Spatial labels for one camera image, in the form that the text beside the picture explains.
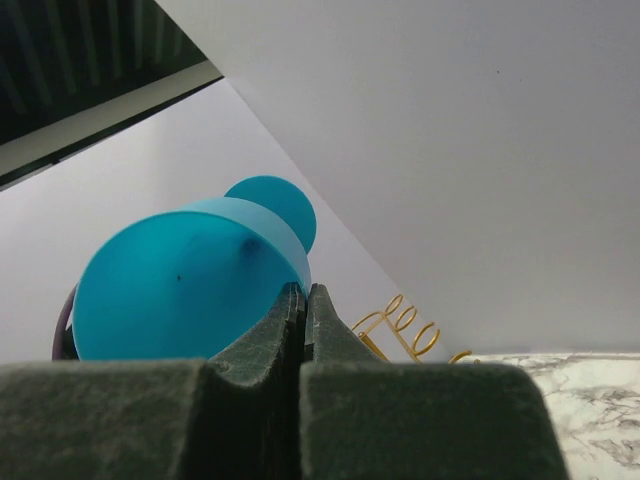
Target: wall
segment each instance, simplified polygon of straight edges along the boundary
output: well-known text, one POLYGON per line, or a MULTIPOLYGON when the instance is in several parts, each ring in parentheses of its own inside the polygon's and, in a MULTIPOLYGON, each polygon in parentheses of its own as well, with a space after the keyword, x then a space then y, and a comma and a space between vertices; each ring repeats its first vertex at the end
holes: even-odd
POLYGON ((159 3, 451 349, 640 350, 640 2, 159 3))
MULTIPOLYGON (((0 193, 0 363, 50 358, 64 299, 119 229, 257 174, 309 195, 318 217, 312 275, 342 319, 383 308, 397 287, 223 80, 0 193)), ((392 359, 405 358, 390 336, 376 338, 392 359)), ((447 356, 440 344, 429 358, 447 356)))

